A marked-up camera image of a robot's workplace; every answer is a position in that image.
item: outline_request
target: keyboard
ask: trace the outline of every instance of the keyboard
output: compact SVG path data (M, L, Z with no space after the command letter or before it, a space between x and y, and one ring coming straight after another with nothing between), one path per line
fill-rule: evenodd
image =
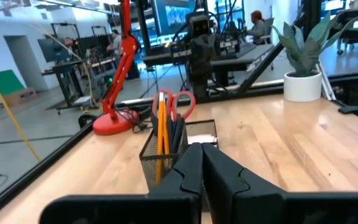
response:
M254 50L256 48L256 45L253 43L245 43L241 45L240 52L235 53L229 51L229 54L224 54L219 56L219 60L229 60L229 59L237 59L241 58L242 56L248 54L251 50Z

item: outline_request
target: scissors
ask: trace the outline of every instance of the scissors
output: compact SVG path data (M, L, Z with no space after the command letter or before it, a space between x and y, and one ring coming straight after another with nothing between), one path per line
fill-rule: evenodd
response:
M170 90L164 89L164 90L160 90L155 96L154 96L154 100L153 100L153 105L152 105L152 114L158 118L158 97L160 95L160 93L163 93L165 95L165 97L167 98L167 103L166 105L166 112L169 115L172 115L172 120L173 121L177 121L178 119L178 103L179 103L179 99L181 97L187 97L190 98L190 107L181 115L181 117L186 120L190 114L193 112L195 106L196 106L196 98L194 97L193 94L191 94L189 91L180 91L177 94L172 94L172 92Z

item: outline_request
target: computer monitor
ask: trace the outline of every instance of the computer monitor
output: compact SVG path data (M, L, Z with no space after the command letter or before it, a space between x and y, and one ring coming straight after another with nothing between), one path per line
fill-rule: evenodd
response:
M47 62L66 60L70 57L68 51L53 39L39 39L38 44Z
M185 23L186 14L193 12L195 0L152 0L158 35L176 33Z

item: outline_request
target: yellow cable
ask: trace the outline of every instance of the yellow cable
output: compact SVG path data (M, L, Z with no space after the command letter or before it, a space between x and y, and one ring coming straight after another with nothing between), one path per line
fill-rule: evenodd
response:
M15 117L13 116L12 111L11 111L11 109L9 109L5 99L2 97L1 92L0 92L0 100L2 101L2 104L4 105L4 107L6 109L6 112L11 117L13 124L16 126L17 132L19 133L20 137L23 139L23 141L25 142L27 147L30 149L30 151L32 152L34 157L39 161L40 157L37 155L37 153L35 152L34 148L31 146L29 140L24 136L24 133L23 133L22 129L19 126L19 123L16 121Z

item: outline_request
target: gray floor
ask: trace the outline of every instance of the gray floor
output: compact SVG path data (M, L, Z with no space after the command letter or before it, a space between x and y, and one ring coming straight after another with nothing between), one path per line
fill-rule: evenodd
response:
M265 82L283 78L283 74L291 71L291 67L283 52L274 61L275 69L267 69L258 82ZM321 61L329 75L335 73L358 72L358 44L353 51L347 50L342 56L336 55L336 49L330 48L321 56ZM178 67L166 65L157 69L159 89L168 88L178 92L181 87L181 78L178 75ZM250 72L235 72L235 80L240 83L250 75ZM151 74L142 72L138 80L127 81L124 89L120 92L117 101L131 100L140 96L154 96L157 85L154 84ZM29 139L55 138L47 140L31 141L32 146L41 158L45 158L51 152L62 145L70 135L77 133L78 117L82 114L80 110L63 110L57 115L55 110L46 110L49 106L63 99L59 88L39 93L38 98L25 105L12 108L12 112L20 124L25 136ZM17 141L20 136L4 109L0 109L0 142ZM0 177L0 192L11 183L16 181L25 172L33 168L37 161L23 142L0 144L0 174L9 178L4 182Z

